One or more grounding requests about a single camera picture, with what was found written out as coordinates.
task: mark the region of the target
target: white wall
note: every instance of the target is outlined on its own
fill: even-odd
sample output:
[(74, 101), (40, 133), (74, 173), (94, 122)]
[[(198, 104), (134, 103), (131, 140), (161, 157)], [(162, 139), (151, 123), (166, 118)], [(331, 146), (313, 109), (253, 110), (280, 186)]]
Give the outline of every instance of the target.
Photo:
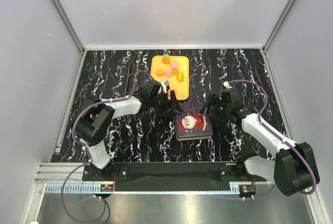
[(22, 223), (79, 60), (50, 0), (0, 0), (0, 222)]
[(86, 47), (262, 46), (288, 0), (60, 0)]
[(291, 127), (314, 150), (318, 190), (333, 220), (333, 3), (297, 0), (268, 50)]

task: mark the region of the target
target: orange plate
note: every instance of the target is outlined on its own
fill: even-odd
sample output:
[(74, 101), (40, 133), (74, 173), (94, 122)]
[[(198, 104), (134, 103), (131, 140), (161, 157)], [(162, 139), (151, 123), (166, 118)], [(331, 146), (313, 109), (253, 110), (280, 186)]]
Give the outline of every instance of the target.
[(179, 63), (177, 69), (184, 74), (183, 82), (178, 82), (177, 76), (174, 74), (171, 77), (158, 76), (156, 74), (156, 70), (159, 68), (164, 69), (164, 71), (172, 71), (170, 64), (163, 63), (162, 56), (154, 56), (152, 58), (150, 75), (159, 82), (168, 80), (170, 82), (170, 90), (175, 91), (177, 100), (186, 100), (189, 97), (189, 60), (186, 56), (170, 56), (170, 61), (173, 60)]

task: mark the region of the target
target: red santa hat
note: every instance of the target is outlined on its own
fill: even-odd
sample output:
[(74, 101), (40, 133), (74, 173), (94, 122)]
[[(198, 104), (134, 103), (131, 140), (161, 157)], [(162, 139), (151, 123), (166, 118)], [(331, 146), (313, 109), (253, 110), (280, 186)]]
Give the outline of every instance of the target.
[(181, 121), (179, 122), (178, 127), (179, 127), (180, 131), (185, 132), (185, 127), (184, 127), (184, 125), (183, 125), (183, 120), (181, 120)]

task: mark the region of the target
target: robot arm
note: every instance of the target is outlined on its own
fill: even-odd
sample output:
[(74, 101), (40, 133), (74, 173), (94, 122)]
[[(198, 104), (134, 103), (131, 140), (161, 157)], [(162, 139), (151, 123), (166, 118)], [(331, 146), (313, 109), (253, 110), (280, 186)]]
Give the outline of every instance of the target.
[(297, 152), (305, 159), (315, 175), (316, 183), (319, 183), (319, 174), (314, 158), (313, 150), (307, 143), (298, 144), (283, 136), (266, 121), (259, 121), (258, 114), (254, 108), (245, 107), (237, 89), (225, 84), (222, 95), (211, 94), (201, 113), (211, 116), (213, 120), (225, 118), (244, 132), (253, 136), (273, 156), (275, 160), (268, 160), (260, 156), (250, 156), (240, 159), (239, 165), (242, 175), (257, 175), (269, 181), (275, 181), (280, 191), (290, 196), (313, 185), (305, 164)]
[(133, 96), (109, 100), (95, 100), (92, 98), (85, 100), (78, 113), (73, 117), (74, 121), (89, 106), (99, 101), (105, 101), (105, 103), (99, 104), (83, 114), (78, 120), (75, 129), (79, 140), (85, 144), (83, 148), (87, 149), (86, 151), (90, 154), (92, 164), (102, 174), (103, 169), (110, 163), (110, 157), (106, 151), (103, 139), (107, 135), (112, 119), (125, 115), (134, 115), (147, 111), (152, 107), (164, 113), (164, 115), (173, 114), (175, 111), (181, 113), (182, 109), (176, 100), (174, 91), (170, 92), (171, 100), (168, 100), (169, 89), (170, 86), (167, 80), (160, 83), (151, 79), (143, 88), (134, 92)]

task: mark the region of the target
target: pink cookie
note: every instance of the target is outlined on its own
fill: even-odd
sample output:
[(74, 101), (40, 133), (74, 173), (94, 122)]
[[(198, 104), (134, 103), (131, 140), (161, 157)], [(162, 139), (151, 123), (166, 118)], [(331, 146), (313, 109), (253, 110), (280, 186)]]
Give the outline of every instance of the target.
[(166, 72), (164, 72), (165, 77), (171, 77), (172, 76), (172, 72), (167, 70)]
[(173, 62), (171, 63), (171, 68), (176, 69), (176, 68), (178, 68), (178, 67), (179, 67), (179, 63), (178, 63), (177, 61), (173, 61)]

